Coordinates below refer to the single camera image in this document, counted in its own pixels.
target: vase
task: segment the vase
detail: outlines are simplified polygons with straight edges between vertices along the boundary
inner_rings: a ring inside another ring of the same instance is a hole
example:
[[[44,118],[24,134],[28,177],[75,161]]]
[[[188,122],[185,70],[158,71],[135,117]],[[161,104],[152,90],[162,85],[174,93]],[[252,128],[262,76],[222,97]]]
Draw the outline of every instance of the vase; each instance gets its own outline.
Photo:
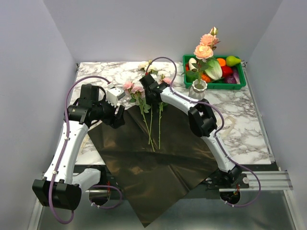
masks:
[[[189,97],[197,100],[202,100],[205,98],[206,89],[207,83],[204,80],[201,80],[200,82],[195,80],[189,89]]]

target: black wrapping paper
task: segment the black wrapping paper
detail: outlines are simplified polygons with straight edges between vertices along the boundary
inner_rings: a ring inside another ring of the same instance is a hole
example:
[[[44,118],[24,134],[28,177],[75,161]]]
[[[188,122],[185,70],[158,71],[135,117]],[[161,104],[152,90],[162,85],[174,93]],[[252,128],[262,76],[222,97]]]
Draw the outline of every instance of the black wrapping paper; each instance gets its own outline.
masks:
[[[188,116],[171,105],[162,112],[161,149],[159,114],[153,113],[155,152],[148,145],[140,108],[126,110],[124,119],[126,124],[118,129],[100,124],[89,136],[146,227],[216,170],[217,163],[205,142],[191,132]],[[150,113],[146,120],[149,126]]]

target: green basket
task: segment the green basket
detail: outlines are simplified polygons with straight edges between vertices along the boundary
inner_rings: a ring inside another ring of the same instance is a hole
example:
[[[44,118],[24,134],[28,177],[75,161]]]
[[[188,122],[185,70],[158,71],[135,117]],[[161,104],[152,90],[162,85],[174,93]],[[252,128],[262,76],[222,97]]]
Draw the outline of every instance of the green basket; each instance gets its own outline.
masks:
[[[223,56],[223,55],[216,55],[214,56],[215,58],[224,58],[226,59],[226,57],[228,56]],[[189,62],[190,58],[196,58],[195,55],[184,55],[183,56],[183,69],[185,71],[186,69],[186,64]],[[241,63],[235,65],[235,67],[237,68],[238,72],[239,72],[239,78],[240,78],[240,84],[229,84],[229,83],[224,83],[222,82],[223,80],[221,80],[221,82],[217,82],[217,83],[208,83],[207,89],[215,89],[215,90],[239,90],[242,87],[246,86],[246,81],[244,78],[244,73],[243,73],[243,69],[241,66]],[[184,74],[184,84],[186,85],[186,88],[188,89],[191,85],[192,82],[187,82],[187,76],[186,74]]]

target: white marble surface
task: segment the white marble surface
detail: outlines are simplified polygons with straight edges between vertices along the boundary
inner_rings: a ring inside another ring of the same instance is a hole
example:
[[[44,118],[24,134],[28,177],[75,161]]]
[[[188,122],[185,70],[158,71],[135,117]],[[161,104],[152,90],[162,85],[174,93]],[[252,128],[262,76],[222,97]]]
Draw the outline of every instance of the white marble surface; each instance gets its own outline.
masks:
[[[135,83],[144,75],[138,69],[139,62],[88,62],[81,63],[77,80],[91,75],[106,77],[115,86],[122,86],[126,81]],[[174,66],[169,62],[154,62],[153,65],[167,77],[173,77]],[[175,90],[187,95],[183,83],[182,63],[176,63],[178,73],[174,84]],[[83,83],[92,83],[107,89],[107,83],[100,79],[88,79]],[[73,90],[71,103],[80,95],[81,83]],[[220,132],[225,145],[234,160],[241,164],[270,164],[268,148],[260,128],[257,113],[248,87],[239,91],[207,90],[205,98],[217,106],[225,118],[225,128]],[[126,109],[131,107],[128,97],[120,101]],[[216,114],[218,125],[221,119]],[[85,137],[79,151],[76,164],[103,164],[103,160],[88,136]]]

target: gray wall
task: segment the gray wall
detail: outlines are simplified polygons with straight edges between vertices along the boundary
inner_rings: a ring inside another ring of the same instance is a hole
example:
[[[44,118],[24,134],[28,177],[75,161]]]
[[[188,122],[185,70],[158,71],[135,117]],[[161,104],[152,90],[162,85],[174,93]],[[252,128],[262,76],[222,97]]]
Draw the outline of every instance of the gray wall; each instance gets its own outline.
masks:
[[[216,54],[248,59],[282,0],[44,0],[77,61],[134,61],[193,53],[212,26]]]
[[[50,164],[75,61],[41,0],[0,7],[0,229],[25,230]]]
[[[248,63],[276,161],[288,170],[307,226],[307,1],[283,0]]]

